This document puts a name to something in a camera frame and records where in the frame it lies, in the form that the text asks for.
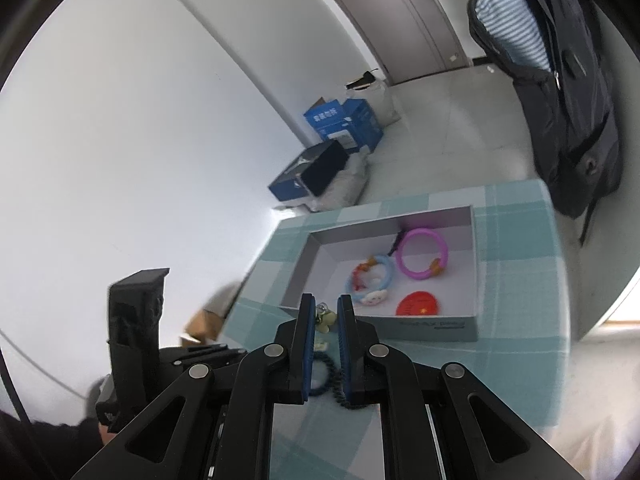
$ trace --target blue cardboard box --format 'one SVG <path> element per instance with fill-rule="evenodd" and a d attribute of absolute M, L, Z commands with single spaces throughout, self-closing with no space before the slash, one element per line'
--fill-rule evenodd
<path fill-rule="evenodd" d="M 337 140 L 347 153 L 368 146 L 373 152 L 382 138 L 382 128 L 364 99 L 347 99 L 343 104 L 334 99 L 317 104 L 305 113 L 322 140 Z"/>
<path fill-rule="evenodd" d="M 320 196 L 349 155 L 337 140 L 326 140 L 304 150 L 269 185 L 273 195 L 285 205 L 306 203 Z"/>

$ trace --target black sleeve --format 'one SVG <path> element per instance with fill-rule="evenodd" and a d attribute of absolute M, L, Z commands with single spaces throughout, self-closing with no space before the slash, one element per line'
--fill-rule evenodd
<path fill-rule="evenodd" d="M 14 446 L 28 463 L 33 463 L 34 451 L 22 423 L 6 413 L 0 413 L 0 416 Z M 102 448 L 98 421 L 94 418 L 85 419 L 78 426 L 53 426 L 45 422 L 34 422 L 33 431 L 40 449 L 60 480 L 71 478 Z"/>

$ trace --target white cardboard box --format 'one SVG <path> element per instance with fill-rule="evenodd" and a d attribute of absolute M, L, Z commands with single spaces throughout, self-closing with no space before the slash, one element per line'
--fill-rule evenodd
<path fill-rule="evenodd" d="M 282 308 L 297 310 L 304 292 L 313 294 L 316 303 L 325 302 L 336 310 L 337 299 L 345 294 L 351 271 L 367 258 L 387 254 L 402 229 L 428 227 L 437 231 L 449 247 L 449 263 L 439 276 L 412 280 L 394 263 L 394 277 L 388 298 L 376 306 L 353 303 L 359 319 L 376 327 L 381 338 L 433 341 L 475 341 L 478 339 L 478 285 L 476 244 L 471 206 L 424 211 L 333 227 L 309 233 Z M 407 242 L 404 262 L 412 270 L 425 270 L 438 256 L 435 241 L 427 236 Z M 371 272 L 380 272 L 382 266 Z M 396 316 L 398 303 L 417 290 L 433 294 L 439 305 L 436 316 Z"/>

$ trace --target silver screw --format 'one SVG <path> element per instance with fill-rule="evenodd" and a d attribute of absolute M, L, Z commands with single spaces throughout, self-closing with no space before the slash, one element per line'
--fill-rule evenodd
<path fill-rule="evenodd" d="M 203 377 L 206 377 L 208 373 L 209 373 L 209 367 L 202 363 L 198 363 L 196 365 L 193 365 L 191 368 L 189 368 L 189 375 L 193 379 L 201 379 Z"/>
<path fill-rule="evenodd" d="M 284 348 L 277 343 L 271 343 L 264 347 L 264 354 L 268 357 L 278 357 L 281 356 L 283 352 Z"/>
<path fill-rule="evenodd" d="M 458 363 L 451 363 L 444 368 L 445 373 L 452 379 L 459 379 L 465 374 L 465 369 Z"/>
<path fill-rule="evenodd" d="M 373 355 L 373 357 L 386 357 L 389 355 L 389 348 L 378 343 L 369 348 L 369 353 Z"/>

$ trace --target cartoon face charm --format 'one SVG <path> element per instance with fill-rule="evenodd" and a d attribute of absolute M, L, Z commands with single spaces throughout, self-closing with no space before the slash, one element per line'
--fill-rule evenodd
<path fill-rule="evenodd" d="M 366 294 L 365 297 L 360 300 L 360 303 L 365 306 L 374 306 L 385 301 L 387 296 L 388 292 L 386 291 L 386 288 L 383 288 L 382 290 L 374 290 L 369 294 Z"/>

